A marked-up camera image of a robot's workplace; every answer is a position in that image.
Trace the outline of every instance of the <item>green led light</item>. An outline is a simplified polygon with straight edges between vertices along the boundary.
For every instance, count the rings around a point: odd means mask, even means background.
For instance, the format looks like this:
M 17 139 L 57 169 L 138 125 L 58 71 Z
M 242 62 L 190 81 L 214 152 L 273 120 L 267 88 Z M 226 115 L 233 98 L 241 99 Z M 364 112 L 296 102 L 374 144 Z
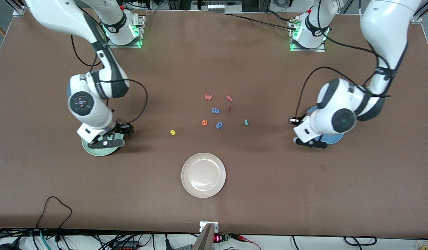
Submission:
M 137 36 L 138 35 L 138 28 L 137 27 L 132 26 L 132 25 L 129 24 L 129 28 L 130 28 L 133 36 Z
M 106 34 L 107 37 L 109 37 L 109 35 L 107 34 L 107 30 L 106 27 L 103 27 L 104 33 Z

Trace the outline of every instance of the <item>power cable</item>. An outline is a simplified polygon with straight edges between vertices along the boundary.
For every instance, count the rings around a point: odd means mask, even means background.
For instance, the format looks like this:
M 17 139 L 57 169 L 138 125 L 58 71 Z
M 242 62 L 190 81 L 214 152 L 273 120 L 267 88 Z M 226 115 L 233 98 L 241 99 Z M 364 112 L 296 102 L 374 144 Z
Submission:
M 281 17 L 279 14 L 277 14 L 276 12 L 274 12 L 274 11 L 272 11 L 272 10 L 267 10 L 267 11 L 265 11 L 265 13 L 272 13 L 272 14 L 274 14 L 275 16 L 277 16 L 277 18 L 278 18 L 278 19 L 283 20 L 283 21 L 285 21 L 285 22 L 289 22 L 289 19 L 285 19 L 285 18 Z
M 351 238 L 354 240 L 355 243 L 348 242 L 347 238 Z M 359 250 L 362 250 L 362 247 L 369 247 L 371 245 L 375 245 L 377 243 L 376 237 L 359 237 L 359 238 L 368 238 L 368 239 L 374 239 L 374 242 L 372 243 L 359 243 L 359 241 L 354 236 L 344 236 L 344 241 L 348 245 L 352 245 L 353 247 L 359 247 Z
M 44 209 L 43 209 L 43 212 L 41 213 L 41 216 L 40 216 L 40 218 L 38 219 L 38 221 L 36 222 L 36 228 L 38 229 L 38 230 L 41 230 L 40 228 L 39 228 L 39 223 L 40 223 L 40 221 L 41 221 L 41 219 L 42 219 L 42 217 L 44 216 L 44 212 L 46 211 L 46 208 L 47 208 L 47 203 L 49 202 L 49 200 L 50 199 L 52 199 L 52 198 L 55 198 L 59 203 L 61 203 L 61 205 L 63 205 L 63 206 L 65 206 L 67 209 L 69 209 L 69 215 L 68 215 L 68 217 L 67 218 L 65 218 L 65 220 L 63 220 L 63 222 L 60 224 L 60 226 L 58 226 L 58 229 L 60 229 L 61 228 L 61 226 L 63 226 L 63 224 L 71 217 L 71 215 L 72 215 L 72 209 L 68 206 L 68 205 L 66 205 L 66 204 L 64 204 L 58 197 L 56 197 L 56 196 L 50 196 L 49 198 L 47 198 L 47 200 L 46 200 L 46 202 L 44 203 Z
M 146 97 L 145 97 L 145 100 L 144 100 L 143 109 L 140 111 L 140 113 L 134 119 L 129 120 L 127 122 L 121 122 L 121 123 L 132 123 L 132 122 L 135 122 L 138 118 L 140 118 L 140 116 L 143 114 L 144 110 L 146 109 L 146 106 L 148 104 L 148 98 L 149 98 L 148 91 L 146 90 L 146 87 L 141 82 L 135 81 L 135 80 L 132 80 L 132 79 L 128 79 L 128 78 L 115 79 L 115 80 L 110 80 L 110 81 L 97 80 L 95 83 L 98 83 L 98 82 L 109 82 L 110 83 L 110 82 L 116 82 L 116 81 L 133 81 L 136 84 L 140 85 L 143 88 L 143 90 L 144 90 L 144 93 L 145 93 Z
M 260 21 L 260 20 L 257 20 L 257 19 L 253 19 L 253 18 L 249 18 L 249 17 L 245 17 L 245 16 L 235 16 L 235 17 L 239 17 L 239 18 L 242 18 L 242 19 L 247 19 L 247 20 L 250 20 L 250 21 L 254 21 L 254 22 L 258 22 L 258 23 L 262 23 L 262 24 L 266 24 L 266 25 L 270 25 L 270 26 L 274 26 L 274 27 L 281 27 L 281 28 L 285 28 L 287 30 L 296 30 L 293 27 L 287 27 L 287 26 L 282 26 L 282 25 L 278 25 L 278 24 L 271 24 L 271 23 L 268 23 L 268 22 L 263 22 L 263 21 Z

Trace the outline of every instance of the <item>table surface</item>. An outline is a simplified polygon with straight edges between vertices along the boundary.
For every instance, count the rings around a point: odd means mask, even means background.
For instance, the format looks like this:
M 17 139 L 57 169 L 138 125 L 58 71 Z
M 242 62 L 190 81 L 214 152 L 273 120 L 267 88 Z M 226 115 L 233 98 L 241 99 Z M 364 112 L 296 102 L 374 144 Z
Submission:
M 283 24 L 270 14 L 248 16 Z M 356 15 L 336 16 L 330 36 L 367 47 Z M 158 11 L 141 49 L 114 49 L 128 76 L 147 87 L 146 111 L 123 148 L 98 158 L 82 149 L 79 122 L 66 106 L 68 79 L 88 67 L 68 35 L 42 27 L 30 12 L 15 17 L 0 53 L 0 227 L 34 227 L 46 198 L 56 195 L 74 210 L 65 228 L 196 232 L 200 220 L 210 220 L 241 234 L 428 238 L 422 27 L 409 27 L 409 49 L 382 114 L 325 150 L 293 144 L 287 123 L 306 76 L 330 66 L 362 83 L 375 59 L 329 42 L 325 53 L 290 52 L 287 40 L 284 29 L 234 16 Z M 92 47 L 75 43 L 90 63 Z M 336 77 L 314 74 L 301 111 Z M 109 107 L 127 119 L 143 101 L 133 85 Z M 182 166 L 199 152 L 217 155 L 227 171 L 212 198 L 182 186 Z M 52 201 L 40 226 L 55 228 L 67 215 Z

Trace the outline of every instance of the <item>white robotic arm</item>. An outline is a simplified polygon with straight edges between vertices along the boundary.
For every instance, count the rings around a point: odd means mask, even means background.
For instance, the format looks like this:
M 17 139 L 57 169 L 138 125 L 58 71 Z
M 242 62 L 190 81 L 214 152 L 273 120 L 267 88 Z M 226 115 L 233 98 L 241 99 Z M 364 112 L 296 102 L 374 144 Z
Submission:
M 311 12 L 303 13 L 300 16 L 301 27 L 299 27 L 293 40 L 301 46 L 314 49 L 320 46 L 324 40 L 323 34 L 327 33 L 338 10 L 336 0 L 314 0 Z
M 296 125 L 296 144 L 326 148 L 326 143 L 314 138 L 346 133 L 357 120 L 370 120 L 382 111 L 385 99 L 380 96 L 396 76 L 407 48 L 410 19 L 420 1 L 371 0 L 361 21 L 365 39 L 380 56 L 371 83 L 356 86 L 337 78 L 325 84 L 317 97 L 317 110 L 290 118 Z
M 104 68 L 71 77 L 67 90 L 68 109 L 82 122 L 77 133 L 91 149 L 123 146 L 122 139 L 111 142 L 109 140 L 114 138 L 115 133 L 133 133 L 133 127 L 130 124 L 118 123 L 103 100 L 123 97 L 130 85 L 129 81 L 124 80 L 127 79 L 127 75 L 109 48 L 99 25 L 92 17 L 82 12 L 73 0 L 26 0 L 26 2 L 40 24 L 54 31 L 80 36 L 92 44 Z M 126 18 L 120 7 L 114 5 L 116 4 L 114 0 L 85 2 L 95 7 L 103 22 L 109 23 L 105 24 L 109 27 L 108 30 L 114 27 L 113 22 L 117 19 Z M 112 33 L 114 40 L 119 38 L 118 41 L 127 41 L 127 35 L 122 29 L 123 26 L 119 26 L 119 32 Z

